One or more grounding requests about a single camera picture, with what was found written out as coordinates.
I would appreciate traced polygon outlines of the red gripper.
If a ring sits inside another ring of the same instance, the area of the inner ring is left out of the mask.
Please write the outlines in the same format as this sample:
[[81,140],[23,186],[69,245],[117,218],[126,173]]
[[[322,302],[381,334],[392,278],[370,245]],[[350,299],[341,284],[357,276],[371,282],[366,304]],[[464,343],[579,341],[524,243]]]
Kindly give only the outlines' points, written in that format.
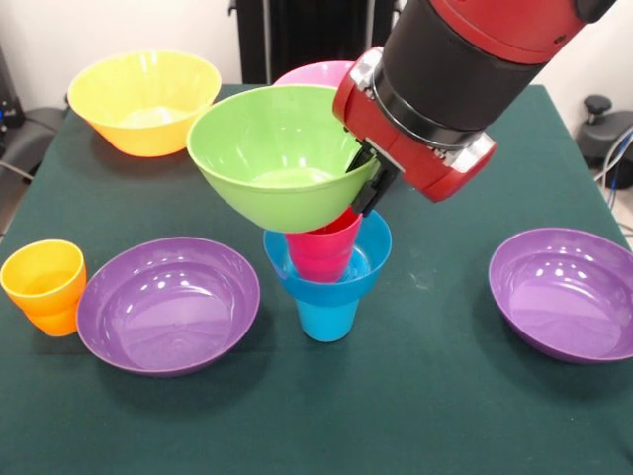
[[346,168],[352,172],[373,158],[378,167],[363,185],[351,207],[367,217],[396,178],[432,202],[455,194],[489,162],[497,144],[486,133],[477,133],[464,145],[426,142],[400,129],[389,119],[379,98],[383,49],[364,52],[342,79],[333,101],[333,113],[361,147]]

